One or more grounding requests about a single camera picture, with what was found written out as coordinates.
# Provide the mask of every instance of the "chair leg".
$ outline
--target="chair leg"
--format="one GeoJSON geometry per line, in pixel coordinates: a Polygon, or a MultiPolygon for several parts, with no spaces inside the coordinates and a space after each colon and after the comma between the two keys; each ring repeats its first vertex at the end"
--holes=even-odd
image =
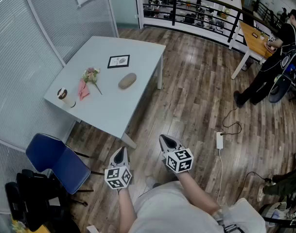
{"type": "Polygon", "coordinates": [[[104,173],[99,173],[99,172],[94,172],[94,171],[91,171],[90,173],[104,176],[104,173]]]}
{"type": "Polygon", "coordinates": [[[82,154],[82,153],[79,153],[79,152],[76,152],[76,151],[73,151],[75,152],[77,155],[80,155],[80,156],[83,156],[83,157],[86,157],[86,158],[90,158],[90,156],[86,155],[86,154],[82,154]]]}
{"type": "Polygon", "coordinates": [[[87,190],[77,190],[76,192],[93,192],[94,190],[87,189],[87,190]]]}
{"type": "Polygon", "coordinates": [[[86,203],[85,201],[81,202],[81,201],[78,201],[78,200],[72,200],[70,199],[71,202],[73,203],[77,203],[77,204],[81,204],[83,206],[88,206],[88,203],[86,203]]]}
{"type": "Polygon", "coordinates": [[[291,99],[288,99],[288,101],[290,102],[291,100],[294,100],[294,99],[296,99],[296,97],[294,96],[294,97],[292,97],[291,99]]]}

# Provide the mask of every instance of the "wooden floor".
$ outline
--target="wooden floor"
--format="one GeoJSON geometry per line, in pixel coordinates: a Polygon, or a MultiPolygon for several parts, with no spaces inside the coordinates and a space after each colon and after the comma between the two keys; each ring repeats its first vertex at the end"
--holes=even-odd
{"type": "MultiPolygon", "coordinates": [[[[128,147],[135,176],[135,184],[129,187],[133,201],[146,191],[145,176],[153,175],[161,183],[171,178],[161,162],[158,137],[162,133],[177,137],[191,149],[195,160],[192,176],[217,198],[221,168],[216,132],[238,130],[237,125],[233,129],[222,127],[222,120],[234,108],[233,92],[248,87],[259,64],[254,63],[232,80],[231,74],[243,55],[211,41],[150,27],[121,30],[120,37],[166,45],[163,89],[157,89],[157,79],[153,77],[127,130],[138,144],[136,150],[128,147]]],[[[236,201],[250,171],[267,177],[269,173],[286,173],[292,169],[296,105],[293,101],[289,103],[288,98],[287,94],[277,104],[270,104],[267,99],[256,106],[247,102],[225,121],[226,125],[239,122],[243,130],[239,135],[224,136],[220,204],[232,205],[236,201]]],[[[121,140],[84,122],[75,125],[68,144],[75,151],[92,155],[89,162],[85,161],[95,171],[103,171],[111,154],[125,146],[121,140]]],[[[266,196],[262,203],[257,203],[261,183],[259,177],[249,175],[241,195],[257,210],[264,203],[278,199],[266,196]]],[[[74,195],[88,203],[87,207],[79,204],[72,207],[82,232],[89,225],[95,225],[103,233],[115,232],[119,216],[117,192],[110,190],[102,176],[95,175],[90,175],[83,188],[92,188],[94,192],[74,195]]]]}

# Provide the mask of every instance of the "black pants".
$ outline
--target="black pants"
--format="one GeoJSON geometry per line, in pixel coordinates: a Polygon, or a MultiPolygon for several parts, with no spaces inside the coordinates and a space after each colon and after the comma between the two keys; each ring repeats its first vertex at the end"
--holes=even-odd
{"type": "Polygon", "coordinates": [[[245,104],[249,99],[251,99],[253,103],[259,103],[269,94],[274,85],[275,77],[282,73],[282,70],[278,65],[269,69],[270,67],[271,63],[268,61],[263,64],[254,81],[239,95],[237,102],[240,105],[245,104]]]}
{"type": "Polygon", "coordinates": [[[265,186],[264,194],[287,196],[296,192],[296,169],[284,175],[274,175],[272,180],[276,184],[265,186]]]}

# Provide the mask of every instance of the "sneaker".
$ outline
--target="sneaker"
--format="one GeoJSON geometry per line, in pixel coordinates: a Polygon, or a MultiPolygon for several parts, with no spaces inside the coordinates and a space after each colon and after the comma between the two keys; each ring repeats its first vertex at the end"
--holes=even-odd
{"type": "Polygon", "coordinates": [[[244,65],[242,66],[242,70],[243,70],[243,71],[247,71],[247,70],[248,70],[248,67],[247,67],[246,64],[244,64],[244,65]]]}
{"type": "Polygon", "coordinates": [[[275,185],[275,184],[276,184],[276,183],[273,182],[273,173],[270,173],[270,174],[268,175],[268,179],[271,180],[271,183],[270,183],[269,185],[275,185]]]}
{"type": "Polygon", "coordinates": [[[238,107],[238,108],[242,108],[243,105],[240,104],[240,103],[238,103],[239,95],[240,95],[240,92],[239,92],[239,91],[235,91],[235,92],[233,93],[233,97],[234,97],[234,100],[235,100],[235,102],[236,102],[237,107],[238,107]]]}
{"type": "Polygon", "coordinates": [[[252,98],[251,98],[249,101],[250,101],[253,105],[257,105],[257,103],[254,102],[252,98]]]}
{"type": "Polygon", "coordinates": [[[258,195],[257,195],[257,201],[258,202],[261,202],[262,200],[263,200],[263,197],[264,197],[264,193],[263,193],[263,188],[265,187],[265,185],[264,184],[261,184],[260,186],[259,186],[259,191],[258,191],[258,195]]]}
{"type": "Polygon", "coordinates": [[[153,176],[146,177],[146,185],[149,190],[153,189],[153,186],[157,183],[157,180],[153,176]]]}

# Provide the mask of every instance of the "white desk leg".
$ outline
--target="white desk leg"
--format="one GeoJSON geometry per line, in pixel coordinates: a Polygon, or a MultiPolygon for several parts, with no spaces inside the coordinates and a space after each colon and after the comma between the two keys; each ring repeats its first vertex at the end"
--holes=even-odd
{"type": "Polygon", "coordinates": [[[247,52],[244,55],[243,59],[241,60],[241,62],[239,63],[239,65],[235,69],[234,73],[232,74],[231,79],[233,79],[233,80],[235,79],[235,77],[238,75],[238,73],[242,69],[243,65],[245,64],[245,62],[249,58],[249,56],[250,56],[250,49],[247,50],[247,52]]]}
{"type": "Polygon", "coordinates": [[[157,88],[162,89],[162,76],[163,76],[163,54],[157,64],[157,88]]]}
{"type": "Polygon", "coordinates": [[[237,38],[237,35],[239,34],[240,28],[241,28],[240,24],[238,24],[238,27],[235,30],[235,34],[233,35],[233,39],[231,39],[231,41],[230,41],[229,49],[232,49],[232,47],[233,47],[233,45],[235,43],[235,40],[237,38]]]}
{"type": "Polygon", "coordinates": [[[264,62],[266,61],[266,59],[264,59],[264,58],[262,58],[261,60],[260,60],[260,65],[262,65],[264,62]]]}
{"type": "Polygon", "coordinates": [[[121,140],[133,149],[137,147],[137,144],[133,142],[133,140],[125,133],[123,134],[121,140]]]}

